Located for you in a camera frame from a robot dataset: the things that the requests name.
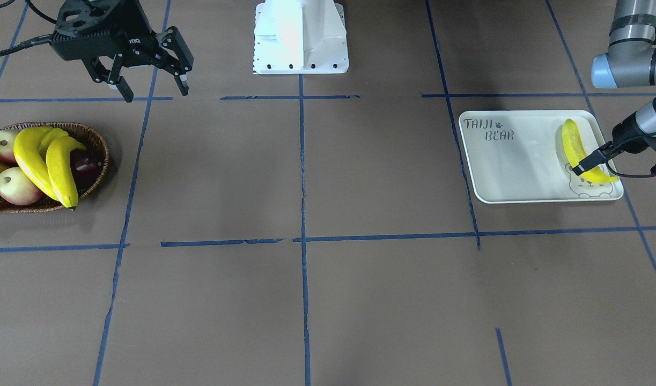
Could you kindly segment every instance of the white mounting plate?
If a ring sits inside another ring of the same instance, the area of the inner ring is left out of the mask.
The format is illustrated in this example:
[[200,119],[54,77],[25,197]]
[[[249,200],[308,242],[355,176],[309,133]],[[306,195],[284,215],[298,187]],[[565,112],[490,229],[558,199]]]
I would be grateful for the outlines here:
[[[344,22],[344,7],[335,3],[337,13],[340,15],[342,25]],[[263,10],[263,3],[256,6],[255,25],[259,22],[259,15]],[[289,63],[283,47],[278,43],[264,41],[254,37],[254,64],[253,73],[279,74],[279,73],[346,73],[349,68],[347,42],[338,39],[328,39],[323,42],[320,51],[313,51],[306,56],[304,63]]]
[[578,125],[586,152],[604,144],[597,120],[584,110],[462,113],[459,128],[475,196],[489,204],[621,198],[621,180],[591,184],[568,169],[561,140],[566,119]]

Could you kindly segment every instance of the gray robot arm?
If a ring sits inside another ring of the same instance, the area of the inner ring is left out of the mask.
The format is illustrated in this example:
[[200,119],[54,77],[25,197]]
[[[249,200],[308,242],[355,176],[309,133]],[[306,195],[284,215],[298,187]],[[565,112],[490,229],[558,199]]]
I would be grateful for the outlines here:
[[[597,88],[656,85],[655,45],[656,0],[617,0],[609,31],[609,51],[593,61],[593,85]],[[608,163],[622,152],[637,154],[648,147],[656,151],[656,98],[616,125],[612,137],[613,141],[583,159],[573,171],[580,175]],[[656,176],[656,165],[645,176]]]

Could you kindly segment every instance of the brown woven basket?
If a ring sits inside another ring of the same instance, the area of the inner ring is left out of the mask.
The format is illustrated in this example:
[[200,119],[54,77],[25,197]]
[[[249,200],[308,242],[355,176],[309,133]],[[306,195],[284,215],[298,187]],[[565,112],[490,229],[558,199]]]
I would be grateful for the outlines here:
[[[78,190],[80,201],[92,193],[99,183],[104,179],[107,167],[109,165],[109,150],[106,142],[97,132],[92,130],[88,125],[69,123],[69,122],[25,122],[21,124],[12,124],[3,127],[0,130],[15,129],[22,130],[26,127],[37,127],[38,125],[50,125],[51,127],[58,127],[68,132],[70,137],[77,139],[79,142],[87,146],[87,151],[103,157],[103,167],[97,180],[87,189]],[[48,196],[44,196],[41,200],[31,205],[18,206],[6,202],[0,197],[0,213],[44,213],[53,210],[64,208],[60,202],[53,200]]]

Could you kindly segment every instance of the wicker basket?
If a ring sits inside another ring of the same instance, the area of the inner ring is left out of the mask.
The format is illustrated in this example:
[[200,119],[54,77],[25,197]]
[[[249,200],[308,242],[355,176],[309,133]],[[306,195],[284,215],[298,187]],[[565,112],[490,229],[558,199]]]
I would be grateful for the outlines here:
[[[51,127],[58,127],[63,129],[68,132],[70,137],[77,139],[79,142],[87,146],[88,152],[103,157],[103,167],[101,169],[101,173],[97,177],[97,180],[91,186],[89,186],[89,188],[78,190],[80,201],[82,201],[83,198],[89,196],[90,193],[92,193],[97,188],[106,174],[106,170],[109,165],[109,151],[108,147],[106,146],[106,142],[97,132],[90,129],[90,127],[87,125],[69,122],[26,122],[21,124],[7,125],[7,127],[3,127],[0,130],[22,130],[26,127],[37,127],[38,125],[50,125]],[[0,213],[44,213],[51,212],[53,210],[59,210],[62,208],[64,207],[60,202],[53,200],[46,195],[41,200],[36,201],[36,203],[25,206],[13,205],[0,197]]]

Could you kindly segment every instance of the basket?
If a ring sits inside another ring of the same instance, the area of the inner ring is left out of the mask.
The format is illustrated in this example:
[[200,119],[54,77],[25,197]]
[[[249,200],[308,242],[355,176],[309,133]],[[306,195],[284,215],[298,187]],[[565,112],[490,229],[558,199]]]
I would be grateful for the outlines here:
[[[7,125],[0,130],[22,130],[28,127],[37,127],[38,125],[50,125],[51,127],[58,127],[68,132],[70,137],[77,139],[79,142],[87,146],[87,151],[90,153],[98,154],[100,157],[103,157],[103,167],[101,173],[99,173],[97,180],[92,183],[89,188],[78,190],[78,195],[80,201],[83,198],[87,197],[95,191],[97,186],[101,183],[102,179],[106,174],[107,167],[109,165],[109,151],[106,146],[106,142],[97,132],[92,130],[88,125],[70,123],[70,122],[25,122],[20,124]],[[44,197],[36,201],[31,205],[18,206],[6,202],[3,198],[0,197],[0,213],[45,213],[64,208],[60,202],[53,200],[49,196],[44,195]]]

